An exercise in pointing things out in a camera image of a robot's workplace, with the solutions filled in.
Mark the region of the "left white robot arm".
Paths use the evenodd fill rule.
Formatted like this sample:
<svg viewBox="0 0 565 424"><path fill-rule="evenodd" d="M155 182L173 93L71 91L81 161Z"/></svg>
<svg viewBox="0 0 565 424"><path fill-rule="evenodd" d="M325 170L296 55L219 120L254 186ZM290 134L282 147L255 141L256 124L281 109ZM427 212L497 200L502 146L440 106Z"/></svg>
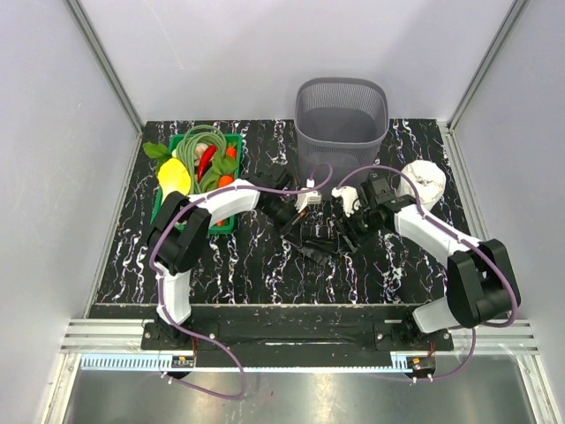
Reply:
<svg viewBox="0 0 565 424"><path fill-rule="evenodd" d="M149 266L157 278L157 314L165 323L161 339L170 348L188 345L192 314L189 301L192 268L199 261L208 230L216 223L255 209L284 226L311 204L321 201L320 185L289 190L290 175L259 173L238 178L204 194L174 191L164 199L147 235Z"/></svg>

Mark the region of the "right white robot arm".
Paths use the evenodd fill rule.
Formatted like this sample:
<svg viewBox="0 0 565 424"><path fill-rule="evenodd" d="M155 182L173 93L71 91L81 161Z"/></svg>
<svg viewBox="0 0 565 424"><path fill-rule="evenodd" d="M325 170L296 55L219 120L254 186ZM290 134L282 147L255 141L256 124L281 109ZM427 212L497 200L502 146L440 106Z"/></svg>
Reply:
<svg viewBox="0 0 565 424"><path fill-rule="evenodd" d="M508 250L498 239L482 241L456 230L424 209L416 193L400 194L384 178L369 178L358 188L340 184L332 201L336 227L350 250L389 231L445 268L444 295L414 309L401 329L411 349L424 348L441 329L492 325L502 314L510 322L517 317L521 295Z"/></svg>

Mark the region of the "grey mesh trash bin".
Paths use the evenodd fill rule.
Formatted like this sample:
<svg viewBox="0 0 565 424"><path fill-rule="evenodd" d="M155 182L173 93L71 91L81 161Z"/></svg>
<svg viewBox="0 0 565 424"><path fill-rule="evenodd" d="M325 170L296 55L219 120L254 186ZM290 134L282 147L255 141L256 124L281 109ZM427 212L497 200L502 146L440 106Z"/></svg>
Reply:
<svg viewBox="0 0 565 424"><path fill-rule="evenodd" d="M322 199L352 171L375 162L388 134L388 101L383 89L366 79L310 79L297 93L294 117L299 177L317 182L333 175L320 189Z"/></svg>

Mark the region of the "black trash bag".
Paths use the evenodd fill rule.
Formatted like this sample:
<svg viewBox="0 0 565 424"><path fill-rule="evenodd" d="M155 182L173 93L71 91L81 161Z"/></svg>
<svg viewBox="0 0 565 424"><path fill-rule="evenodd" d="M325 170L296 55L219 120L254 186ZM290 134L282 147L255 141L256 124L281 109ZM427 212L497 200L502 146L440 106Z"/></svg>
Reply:
<svg viewBox="0 0 565 424"><path fill-rule="evenodd" d="M314 237L308 235L305 230L302 230L303 246L294 247L300 254L309 258L310 260L325 265L330 258L342 254L354 254L350 247L347 247L339 238L339 234L334 228L335 235L332 237Z"/></svg>

